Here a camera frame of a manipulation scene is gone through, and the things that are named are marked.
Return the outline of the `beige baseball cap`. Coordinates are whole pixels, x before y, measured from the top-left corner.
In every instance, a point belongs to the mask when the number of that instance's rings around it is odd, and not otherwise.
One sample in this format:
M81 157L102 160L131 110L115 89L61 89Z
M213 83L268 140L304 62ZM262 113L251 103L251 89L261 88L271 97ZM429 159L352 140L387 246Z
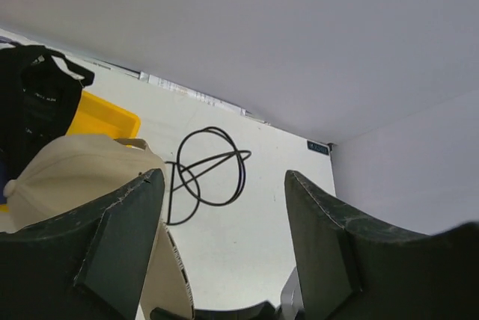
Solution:
M22 229L111 193L151 169L164 170L165 163L143 139L62 136L8 181L3 195L15 227ZM194 317L186 270L163 221L156 232L140 305L145 316Z

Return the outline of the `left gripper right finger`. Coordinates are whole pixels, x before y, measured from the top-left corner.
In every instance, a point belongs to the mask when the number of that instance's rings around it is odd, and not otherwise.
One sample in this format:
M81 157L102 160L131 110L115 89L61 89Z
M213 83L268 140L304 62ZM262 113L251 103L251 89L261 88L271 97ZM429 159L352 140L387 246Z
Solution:
M284 190L306 319L476 319L478 223L435 235L377 219L289 170Z

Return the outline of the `black baseball cap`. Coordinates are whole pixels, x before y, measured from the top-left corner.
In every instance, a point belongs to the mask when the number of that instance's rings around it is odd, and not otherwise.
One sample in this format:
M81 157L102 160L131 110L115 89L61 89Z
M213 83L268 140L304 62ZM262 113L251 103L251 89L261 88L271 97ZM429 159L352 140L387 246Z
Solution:
M67 133L94 73L41 45L1 49L1 163L17 178L49 142Z

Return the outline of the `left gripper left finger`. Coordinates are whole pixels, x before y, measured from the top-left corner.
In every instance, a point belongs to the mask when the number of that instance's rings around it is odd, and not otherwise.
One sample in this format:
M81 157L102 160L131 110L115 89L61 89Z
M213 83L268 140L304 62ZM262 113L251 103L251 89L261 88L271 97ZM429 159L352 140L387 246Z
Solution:
M133 319L162 209L161 170L1 235L3 319Z

